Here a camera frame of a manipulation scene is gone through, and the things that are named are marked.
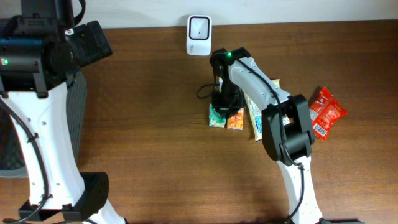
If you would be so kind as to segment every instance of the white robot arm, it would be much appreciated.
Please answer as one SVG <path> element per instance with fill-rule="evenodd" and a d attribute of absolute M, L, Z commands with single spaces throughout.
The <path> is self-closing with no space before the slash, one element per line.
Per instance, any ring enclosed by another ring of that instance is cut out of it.
<path fill-rule="evenodd" d="M 262 110 L 263 144 L 282 171 L 291 220 L 296 224 L 320 222 L 322 213 L 317 205 L 310 173 L 310 145 L 314 136 L 307 101 L 303 96 L 293 97 L 273 84 L 244 48 L 231 52 L 217 50 L 213 52 L 210 63 L 214 75 L 223 79 L 221 93 L 214 92 L 212 102 L 219 113 L 228 116 L 243 106 L 239 104 L 241 100 L 236 100 L 242 97 L 241 89 Z M 279 102 L 272 92 L 277 94 Z M 280 135 L 280 107 L 283 114 L 294 119 L 289 127 L 283 129 L 289 155 L 283 149 Z M 293 166 L 288 157 L 301 166 Z"/>

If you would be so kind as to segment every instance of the orange packet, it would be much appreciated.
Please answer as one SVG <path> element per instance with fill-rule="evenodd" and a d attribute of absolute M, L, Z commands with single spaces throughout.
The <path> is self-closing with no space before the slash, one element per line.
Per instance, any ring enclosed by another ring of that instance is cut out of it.
<path fill-rule="evenodd" d="M 229 130 L 243 130 L 243 112 L 244 109 L 241 108 L 236 115 L 228 118 L 226 128 Z"/>

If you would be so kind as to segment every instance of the brown wooden surface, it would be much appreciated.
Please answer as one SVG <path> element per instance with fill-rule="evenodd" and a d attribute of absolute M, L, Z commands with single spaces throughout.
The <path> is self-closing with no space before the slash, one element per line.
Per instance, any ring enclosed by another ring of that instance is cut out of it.
<path fill-rule="evenodd" d="M 187 55 L 185 32 L 106 30 L 113 56 L 83 69 L 79 169 L 108 173 L 109 199 L 131 223 L 286 217 L 282 175 L 248 114 L 243 131 L 208 127 L 210 99 L 195 92 L 212 82 L 209 57 Z M 398 223 L 398 21 L 213 28 L 214 50 L 240 46 L 291 94 L 327 86 L 348 110 L 312 148 L 324 217 Z M 16 217 L 27 179 L 1 179 L 0 191 L 0 217 Z"/>

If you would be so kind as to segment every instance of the gray plastic basket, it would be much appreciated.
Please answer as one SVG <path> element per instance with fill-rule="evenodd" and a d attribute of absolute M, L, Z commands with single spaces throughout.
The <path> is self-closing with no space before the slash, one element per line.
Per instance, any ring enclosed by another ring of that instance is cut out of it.
<path fill-rule="evenodd" d="M 77 163 L 81 129 L 85 115 L 87 84 L 81 72 L 77 73 L 76 83 L 68 90 L 67 120 L 72 142 L 73 155 Z M 24 156 L 18 136 L 8 114 L 0 109 L 0 177 L 27 177 Z"/>

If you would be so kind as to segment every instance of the mesh basket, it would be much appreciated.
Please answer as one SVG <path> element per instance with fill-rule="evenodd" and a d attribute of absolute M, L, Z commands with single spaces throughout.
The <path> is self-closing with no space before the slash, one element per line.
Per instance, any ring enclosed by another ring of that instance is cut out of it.
<path fill-rule="evenodd" d="M 76 83 L 68 90 L 67 120 L 73 155 L 78 160 L 81 129 L 87 99 L 87 84 L 81 72 Z M 18 135 L 9 115 L 0 109 L 0 177 L 27 177 L 24 156 Z"/>

